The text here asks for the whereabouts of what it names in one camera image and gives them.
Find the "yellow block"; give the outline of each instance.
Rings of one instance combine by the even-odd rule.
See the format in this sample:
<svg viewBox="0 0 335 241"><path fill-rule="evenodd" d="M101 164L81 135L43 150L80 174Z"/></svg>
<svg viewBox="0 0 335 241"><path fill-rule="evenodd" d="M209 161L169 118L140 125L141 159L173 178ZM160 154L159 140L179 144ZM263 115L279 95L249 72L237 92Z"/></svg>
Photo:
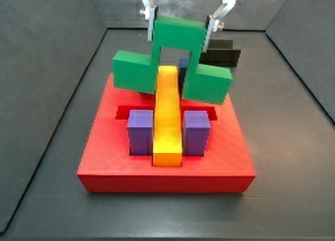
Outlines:
<svg viewBox="0 0 335 241"><path fill-rule="evenodd" d="M173 66L161 66L156 87L153 166L180 167L181 148L177 70Z"/></svg>

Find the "gray enclosure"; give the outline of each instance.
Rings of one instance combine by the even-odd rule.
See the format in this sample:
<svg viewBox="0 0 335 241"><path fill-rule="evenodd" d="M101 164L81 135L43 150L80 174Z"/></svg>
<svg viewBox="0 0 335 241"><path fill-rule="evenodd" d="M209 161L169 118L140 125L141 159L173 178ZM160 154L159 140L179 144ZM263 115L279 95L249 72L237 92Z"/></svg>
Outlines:
<svg viewBox="0 0 335 241"><path fill-rule="evenodd" d="M335 0L288 0L267 34L335 121Z"/></svg>
<svg viewBox="0 0 335 241"><path fill-rule="evenodd" d="M197 21L221 2L155 1ZM147 25L140 0L0 0L0 239L335 237L335 131L317 104L335 119L333 0L285 1L237 0L227 29L263 31L215 35L241 50L231 96L257 171L249 190L125 195L88 194L75 172L111 58L151 52L144 29L103 37L107 26ZM180 57L167 49L163 64Z"/></svg>
<svg viewBox="0 0 335 241"><path fill-rule="evenodd" d="M0 14L1 232L105 27L91 0L0 0Z"/></svg>

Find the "toy block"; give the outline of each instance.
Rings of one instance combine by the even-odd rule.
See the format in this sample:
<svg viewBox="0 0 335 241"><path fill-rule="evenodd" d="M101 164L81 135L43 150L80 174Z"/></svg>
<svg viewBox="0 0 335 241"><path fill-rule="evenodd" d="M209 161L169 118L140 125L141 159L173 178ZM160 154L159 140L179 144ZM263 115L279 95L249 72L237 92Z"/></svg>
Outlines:
<svg viewBox="0 0 335 241"><path fill-rule="evenodd" d="M97 115L77 169L89 192L240 193L248 188L255 169L235 116L229 96L213 105L205 156L183 157L181 167L153 167L152 158L129 156L127 120L115 119L117 108L155 105L155 96L113 87L109 76ZM180 100L181 108L205 108L204 103Z"/></svg>
<svg viewBox="0 0 335 241"><path fill-rule="evenodd" d="M153 166L181 165L181 129L176 67L160 67L157 76Z"/></svg>
<svg viewBox="0 0 335 241"><path fill-rule="evenodd" d="M188 68L188 59L179 59L179 64L177 64L177 90L179 94L183 93L183 81L185 77L185 72Z"/></svg>
<svg viewBox="0 0 335 241"><path fill-rule="evenodd" d="M207 52L201 53L199 63L216 67L236 67L240 48L233 47L233 41L211 38Z"/></svg>
<svg viewBox="0 0 335 241"><path fill-rule="evenodd" d="M180 114L181 114L181 120L184 117L184 112L185 111L204 111L207 113L209 121L216 121L217 120L217 115L216 115L216 108L215 106L204 106L204 105L183 105L180 104Z"/></svg>
<svg viewBox="0 0 335 241"><path fill-rule="evenodd" d="M205 111L185 111L183 117L183 156L204 156L211 124Z"/></svg>
<svg viewBox="0 0 335 241"><path fill-rule="evenodd" d="M191 53L187 75L180 84L183 98L223 104L231 86L229 70L199 64L205 37L205 24L195 21L157 16L152 55L119 51L112 59L115 87L153 94L156 90L157 68L163 47L187 50Z"/></svg>
<svg viewBox="0 0 335 241"><path fill-rule="evenodd" d="M131 110L127 128L131 155L152 155L153 111Z"/></svg>
<svg viewBox="0 0 335 241"><path fill-rule="evenodd" d="M148 55L117 51L112 58L113 86L139 92L155 93L156 70Z"/></svg>
<svg viewBox="0 0 335 241"><path fill-rule="evenodd" d="M211 38L208 49L233 49L233 41L231 39Z"/></svg>
<svg viewBox="0 0 335 241"><path fill-rule="evenodd" d="M201 50L205 24L185 19L157 16L155 20L153 48L169 47L188 51Z"/></svg>
<svg viewBox="0 0 335 241"><path fill-rule="evenodd" d="M233 77L229 69L197 65L196 74L187 74L183 98L223 104Z"/></svg>

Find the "red block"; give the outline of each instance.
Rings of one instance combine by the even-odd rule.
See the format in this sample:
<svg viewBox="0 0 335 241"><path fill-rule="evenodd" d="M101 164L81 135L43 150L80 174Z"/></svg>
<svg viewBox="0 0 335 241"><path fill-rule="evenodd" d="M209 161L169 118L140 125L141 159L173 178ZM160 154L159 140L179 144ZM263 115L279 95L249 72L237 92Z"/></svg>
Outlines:
<svg viewBox="0 0 335 241"><path fill-rule="evenodd" d="M184 108L211 111L211 135L204 157L183 157L180 168L152 166L151 156L129 156L127 115L133 109L153 109L155 96L117 89L112 76L80 162L77 176L91 192L243 192L255 169L235 117L231 98L223 106L180 101Z"/></svg>

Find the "gray wall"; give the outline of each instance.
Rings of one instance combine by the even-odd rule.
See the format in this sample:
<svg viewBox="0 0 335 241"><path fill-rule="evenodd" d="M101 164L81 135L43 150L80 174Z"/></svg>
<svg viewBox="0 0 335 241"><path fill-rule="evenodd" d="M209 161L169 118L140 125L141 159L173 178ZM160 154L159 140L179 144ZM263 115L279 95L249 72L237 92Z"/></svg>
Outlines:
<svg viewBox="0 0 335 241"><path fill-rule="evenodd" d="M267 34L335 121L335 0L288 0Z"/></svg>
<svg viewBox="0 0 335 241"><path fill-rule="evenodd" d="M92 0L108 27L147 27L139 16L141 0ZM223 0L153 0L160 14L205 21ZM225 29L265 30L287 0L237 0L225 18Z"/></svg>
<svg viewBox="0 0 335 241"><path fill-rule="evenodd" d="M0 232L104 32L91 0L0 0Z"/></svg>

